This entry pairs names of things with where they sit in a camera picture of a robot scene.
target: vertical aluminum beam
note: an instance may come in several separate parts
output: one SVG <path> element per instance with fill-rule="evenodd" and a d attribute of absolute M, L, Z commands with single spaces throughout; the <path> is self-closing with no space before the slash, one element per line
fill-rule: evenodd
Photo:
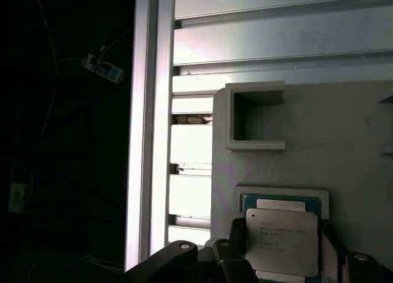
<path fill-rule="evenodd" d="M 168 240 L 174 1 L 158 0 L 150 254 L 163 248 Z"/>
<path fill-rule="evenodd" d="M 125 270 L 149 256 L 158 0 L 136 0 Z"/>

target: metal slot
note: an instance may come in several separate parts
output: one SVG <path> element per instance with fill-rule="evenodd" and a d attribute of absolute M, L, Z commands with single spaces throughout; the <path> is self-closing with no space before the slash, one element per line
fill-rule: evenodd
<path fill-rule="evenodd" d="M 194 76 L 203 74 L 225 74 L 234 72 L 269 71 L 285 69 L 326 68 L 340 64 L 342 66 L 355 66 L 366 64 L 387 64 L 393 61 L 393 51 L 372 53 L 338 53 L 327 56 L 306 56 L 271 60 L 244 60 L 226 61 L 224 63 L 209 63 L 178 67 L 175 76 Z"/>
<path fill-rule="evenodd" d="M 186 240 L 195 243 L 198 246 L 204 246 L 210 239 L 210 231 L 205 229 L 195 229 L 190 227 L 169 226 L 168 242 L 177 240 Z"/>
<path fill-rule="evenodd" d="M 172 114 L 212 114 L 213 95 L 176 96 L 172 100 Z"/>
<path fill-rule="evenodd" d="M 169 214 L 210 217 L 211 178 L 171 175 Z"/>
<path fill-rule="evenodd" d="M 285 80 L 286 85 L 326 82 L 362 82 L 368 80 L 390 80 L 393 64 L 350 65 L 324 68 L 281 69 L 271 71 L 249 71 L 225 74 L 173 77 L 173 93 L 216 93 L 226 83 L 267 82 Z"/>
<path fill-rule="evenodd" d="M 211 125 L 212 114 L 176 114 L 173 115 L 173 125 Z"/>
<path fill-rule="evenodd" d="M 180 163 L 173 165 L 172 174 L 179 174 L 182 176 L 209 176 L 211 177 L 211 165 L 198 163 Z"/>
<path fill-rule="evenodd" d="M 182 215 L 169 215 L 169 224 L 180 227 L 210 229 L 210 219 L 201 217 L 184 217 Z"/>
<path fill-rule="evenodd" d="M 173 125 L 171 163 L 211 163 L 212 125 Z"/>

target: white cable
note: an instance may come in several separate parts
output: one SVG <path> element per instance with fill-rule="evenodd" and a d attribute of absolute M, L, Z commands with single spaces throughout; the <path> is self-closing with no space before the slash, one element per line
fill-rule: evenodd
<path fill-rule="evenodd" d="M 64 62 L 64 61 L 83 61 L 83 58 L 63 58 L 59 59 L 56 62 L 53 62 L 51 65 L 46 67 L 44 71 L 41 72 L 41 75 L 44 75 L 50 68 L 54 67 L 54 65 L 58 64 L 59 62 Z"/>
<path fill-rule="evenodd" d="M 35 264 L 31 267 L 31 269 L 30 269 L 30 271 L 29 271 L 29 273 L 28 273 L 28 275 L 27 275 L 27 282 L 28 282 L 28 283 L 31 283 L 31 281 L 30 281 L 30 274 L 31 274 L 31 272 L 34 271 L 34 269 L 36 268 L 36 266 L 38 265 L 38 263 L 42 260 L 42 258 L 44 257 L 44 255 L 45 255 L 47 252 L 48 252 L 47 249 L 44 250 L 43 253 L 41 253 L 41 255 L 39 256 L 39 258 L 37 259 L 37 261 L 35 262 Z"/>
<path fill-rule="evenodd" d="M 87 252 L 85 253 L 85 256 L 88 257 L 88 258 L 90 258 L 90 259 L 92 259 L 92 260 L 95 260 L 96 262 L 100 262 L 100 263 L 102 263 L 102 262 L 104 262 L 104 263 L 110 263 L 111 265 L 118 266 L 118 267 L 121 267 L 121 268 L 124 267 L 123 265 L 121 265 L 121 264 L 119 264 L 119 263 L 115 263 L 115 262 L 112 262 L 112 261 L 110 261 L 110 260 L 104 260 L 104 259 L 102 259 L 102 258 L 94 257 L 94 256 L 92 256 L 91 254 L 88 254 Z"/>
<path fill-rule="evenodd" d="M 88 260 L 88 259 L 86 259 L 86 258 L 80 257 L 79 255 L 76 255 L 76 254 L 74 254 L 74 255 L 75 255 L 78 259 L 82 260 L 83 262 L 91 263 L 92 265 L 96 265 L 96 266 L 100 266 L 101 268 L 108 269 L 109 271 L 112 271 L 112 272 L 117 273 L 117 274 L 123 273 L 123 271 L 122 271 L 121 269 L 111 268 L 111 267 L 108 267 L 108 266 L 104 266 L 103 264 L 94 262 L 94 261 L 92 261 L 92 260 Z"/>

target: cable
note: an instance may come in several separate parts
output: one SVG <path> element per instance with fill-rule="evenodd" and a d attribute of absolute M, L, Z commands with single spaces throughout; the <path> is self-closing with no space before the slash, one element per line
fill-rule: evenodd
<path fill-rule="evenodd" d="M 59 74 L 59 72 L 58 72 L 58 68 L 57 68 L 57 64 L 56 64 L 56 62 L 57 62 L 56 51 L 55 51 L 55 46 L 53 44 L 52 35 L 50 34 L 50 31 L 49 31 L 49 27 L 48 27 L 47 19 L 46 19 L 45 14 L 44 14 L 44 10 L 42 10 L 41 0 L 37 0 L 37 3 L 38 3 L 39 10 L 41 12 L 42 20 L 44 21 L 45 28 L 46 28 L 47 33 L 48 33 L 50 47 L 52 48 L 53 61 L 55 63 L 54 64 L 55 74 L 57 75 L 57 74 Z"/>
<path fill-rule="evenodd" d="M 53 62 L 48 67 L 46 67 L 44 69 L 44 71 L 41 72 L 41 75 L 44 75 L 49 69 L 51 69 L 52 67 L 54 67 L 54 65 L 57 65 L 60 62 L 64 62 L 64 61 L 83 61 L 83 60 L 84 60 L 83 58 L 63 58 L 63 59 L 59 59 L 59 60 Z"/>
<path fill-rule="evenodd" d="M 56 59 L 55 45 L 53 44 L 52 35 L 50 34 L 50 30 L 49 30 L 49 27 L 48 27 L 47 19 L 45 17 L 44 11 L 42 10 L 41 0 L 37 0 L 37 3 L 38 3 L 39 10 L 41 12 L 42 20 L 44 21 L 44 25 L 45 25 L 45 28 L 47 30 L 50 48 L 52 49 L 53 67 L 55 68 L 55 74 L 58 75 L 59 71 L 58 71 L 58 68 L 57 68 L 57 59 Z M 47 116 L 45 118 L 44 126 L 42 127 L 42 130 L 41 130 L 40 138 L 42 138 L 42 136 L 44 135 L 45 129 L 47 127 L 48 118 L 50 117 L 50 113 L 51 113 L 52 107 L 53 107 L 53 102 L 55 102 L 55 97 L 56 97 L 56 88 L 53 90 L 52 99 L 50 100 Z M 30 170 L 30 176 L 31 176 L 30 193 L 29 193 L 29 195 L 26 198 L 30 198 L 33 195 L 33 190 L 34 190 L 33 168 L 31 168 L 31 170 Z"/>
<path fill-rule="evenodd" d="M 35 262 L 35 264 L 31 267 L 28 275 L 27 275 L 27 282 L 31 283 L 30 281 L 30 275 L 31 273 L 34 271 L 34 269 L 36 268 L 36 266 L 39 264 L 39 262 L 42 260 L 42 258 L 44 257 L 44 255 L 48 252 L 48 250 L 44 250 L 43 253 L 41 253 L 41 255 L 39 256 L 39 258 L 37 259 L 37 261 Z"/>
<path fill-rule="evenodd" d="M 93 260 L 89 260 L 88 258 L 81 257 L 81 256 L 79 256 L 77 254 L 74 254 L 74 256 L 77 257 L 79 260 L 82 260 L 83 262 L 90 263 L 92 265 L 96 265 L 96 266 L 99 266 L 99 267 L 104 268 L 104 269 L 108 269 L 109 271 L 112 271 L 114 273 L 117 273 L 117 274 L 122 274 L 123 273 L 122 269 L 114 268 L 114 267 L 110 267 L 110 266 L 105 266 L 102 263 L 98 263 L 98 262 L 95 262 Z"/>
<path fill-rule="evenodd" d="M 110 263 L 110 264 L 112 264 L 112 265 L 114 265 L 114 266 L 119 266 L 119 267 L 121 267 L 121 268 L 124 267 L 123 265 L 121 265 L 121 264 L 119 264 L 119 263 L 115 263 L 115 262 L 112 262 L 112 261 L 110 261 L 110 260 L 103 260 L 102 258 L 94 257 L 94 256 L 92 256 L 91 254 L 88 254 L 87 252 L 85 253 L 85 256 L 89 257 L 89 258 L 92 259 L 92 260 L 95 260 L 96 262 Z"/>

